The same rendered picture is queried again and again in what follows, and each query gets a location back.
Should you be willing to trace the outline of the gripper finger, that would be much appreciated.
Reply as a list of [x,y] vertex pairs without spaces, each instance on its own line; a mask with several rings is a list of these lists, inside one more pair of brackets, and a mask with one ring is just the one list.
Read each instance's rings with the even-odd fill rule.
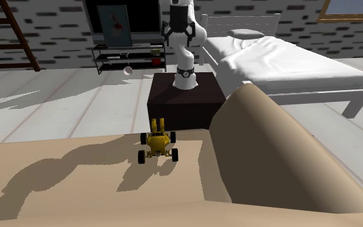
[[195,23],[193,21],[188,23],[188,25],[186,26],[186,28],[184,30],[184,33],[187,36],[186,45],[189,46],[192,39],[196,36]]
[[161,35],[163,36],[164,41],[166,42],[167,46],[169,46],[169,36],[173,33],[170,24],[166,21],[162,21],[161,26]]

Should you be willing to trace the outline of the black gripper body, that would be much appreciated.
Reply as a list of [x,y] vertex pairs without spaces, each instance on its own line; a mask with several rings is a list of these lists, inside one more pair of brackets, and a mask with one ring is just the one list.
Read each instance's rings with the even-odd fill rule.
[[187,6],[170,6],[169,26],[173,32],[183,33],[188,26],[188,7]]

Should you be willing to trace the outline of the black television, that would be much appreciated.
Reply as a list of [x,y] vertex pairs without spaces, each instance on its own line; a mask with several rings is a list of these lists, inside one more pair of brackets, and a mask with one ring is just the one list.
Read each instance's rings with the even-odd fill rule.
[[159,0],[81,0],[87,16],[94,44],[105,44],[98,5],[126,5],[133,43],[158,43],[161,36]]

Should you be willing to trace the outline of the black shelf stand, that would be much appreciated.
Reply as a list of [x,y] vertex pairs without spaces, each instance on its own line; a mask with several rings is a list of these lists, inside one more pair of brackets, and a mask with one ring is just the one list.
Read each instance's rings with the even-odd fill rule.
[[163,69],[166,71],[166,49],[163,43],[137,43],[129,47],[95,45],[92,57],[98,74],[103,71]]

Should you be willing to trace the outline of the framed blue picture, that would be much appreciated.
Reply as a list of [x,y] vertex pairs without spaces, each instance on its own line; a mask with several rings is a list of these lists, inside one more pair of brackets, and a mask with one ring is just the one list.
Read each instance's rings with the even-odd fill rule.
[[132,46],[126,5],[98,5],[97,11],[106,46]]

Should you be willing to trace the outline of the dark robot stand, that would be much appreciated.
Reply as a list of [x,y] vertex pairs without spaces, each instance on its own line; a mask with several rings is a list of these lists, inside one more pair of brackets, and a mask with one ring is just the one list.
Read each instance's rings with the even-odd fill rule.
[[174,73],[155,73],[147,101],[149,119],[164,119],[166,131],[208,129],[225,102],[211,72],[198,72],[198,86],[180,90],[173,86]]

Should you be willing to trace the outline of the white bed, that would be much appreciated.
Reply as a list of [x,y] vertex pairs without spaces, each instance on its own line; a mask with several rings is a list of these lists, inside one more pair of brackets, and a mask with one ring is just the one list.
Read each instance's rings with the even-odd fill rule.
[[363,107],[363,71],[275,36],[280,14],[201,17],[208,38],[199,63],[209,63],[225,97],[252,83],[279,105],[348,102]]

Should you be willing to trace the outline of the yellow toy car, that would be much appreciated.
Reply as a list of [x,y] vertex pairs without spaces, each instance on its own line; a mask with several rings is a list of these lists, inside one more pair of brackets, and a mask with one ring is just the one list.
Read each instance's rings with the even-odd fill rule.
[[164,130],[164,118],[159,119],[159,128],[157,128],[157,120],[151,120],[151,132],[141,133],[140,141],[142,145],[148,145],[150,150],[139,150],[137,155],[137,161],[139,164],[144,164],[146,158],[152,158],[153,156],[171,157],[173,162],[179,160],[179,151],[177,148],[167,150],[166,146],[176,143],[176,132],[170,133]]

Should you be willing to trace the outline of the beige sofa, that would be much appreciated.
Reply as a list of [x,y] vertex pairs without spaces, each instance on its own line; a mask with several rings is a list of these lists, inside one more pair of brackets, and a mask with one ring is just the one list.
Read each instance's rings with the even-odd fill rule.
[[0,227],[363,227],[363,188],[245,84],[180,159],[137,162],[137,134],[0,144]]

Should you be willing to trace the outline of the brown wooden ladder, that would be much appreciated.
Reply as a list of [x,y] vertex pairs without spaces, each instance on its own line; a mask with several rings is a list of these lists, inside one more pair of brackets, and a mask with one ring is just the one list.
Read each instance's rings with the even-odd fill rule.
[[0,6],[5,14],[5,18],[0,18],[0,25],[10,25],[10,28],[14,31],[19,43],[17,44],[0,44],[0,50],[18,50],[22,49],[29,62],[28,63],[4,63],[0,64],[0,69],[7,68],[33,68],[35,72],[39,72],[41,69],[7,3],[6,0],[0,0]]

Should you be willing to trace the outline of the wooden framed window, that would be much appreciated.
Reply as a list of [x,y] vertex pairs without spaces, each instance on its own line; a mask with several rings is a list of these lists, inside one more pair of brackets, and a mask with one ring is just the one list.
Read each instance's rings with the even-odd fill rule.
[[363,22],[363,0],[325,0],[318,23]]

